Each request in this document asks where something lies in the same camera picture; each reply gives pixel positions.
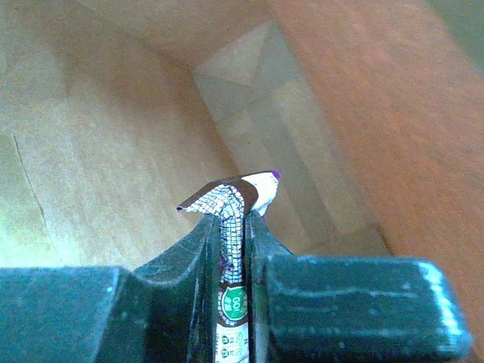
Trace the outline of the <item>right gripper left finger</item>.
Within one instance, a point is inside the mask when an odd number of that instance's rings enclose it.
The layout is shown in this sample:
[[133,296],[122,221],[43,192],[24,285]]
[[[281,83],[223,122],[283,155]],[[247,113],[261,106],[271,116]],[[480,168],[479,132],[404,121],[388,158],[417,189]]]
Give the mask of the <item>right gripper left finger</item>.
[[219,221],[121,266],[3,268],[3,362],[211,362]]

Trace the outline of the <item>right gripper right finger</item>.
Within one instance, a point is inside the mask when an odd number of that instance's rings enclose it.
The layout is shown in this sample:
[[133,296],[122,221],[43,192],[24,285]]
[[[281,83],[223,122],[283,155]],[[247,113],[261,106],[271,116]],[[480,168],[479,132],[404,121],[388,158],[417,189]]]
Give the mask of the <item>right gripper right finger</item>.
[[253,362],[468,362],[473,337],[431,261],[291,253],[247,216]]

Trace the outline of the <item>red paper bag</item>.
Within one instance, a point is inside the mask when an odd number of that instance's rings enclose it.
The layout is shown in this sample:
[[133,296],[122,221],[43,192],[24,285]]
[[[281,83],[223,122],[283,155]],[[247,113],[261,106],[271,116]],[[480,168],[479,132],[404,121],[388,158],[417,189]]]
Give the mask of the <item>red paper bag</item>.
[[483,351],[483,74],[426,1],[3,1],[1,264],[135,268],[277,169],[295,253],[417,256]]

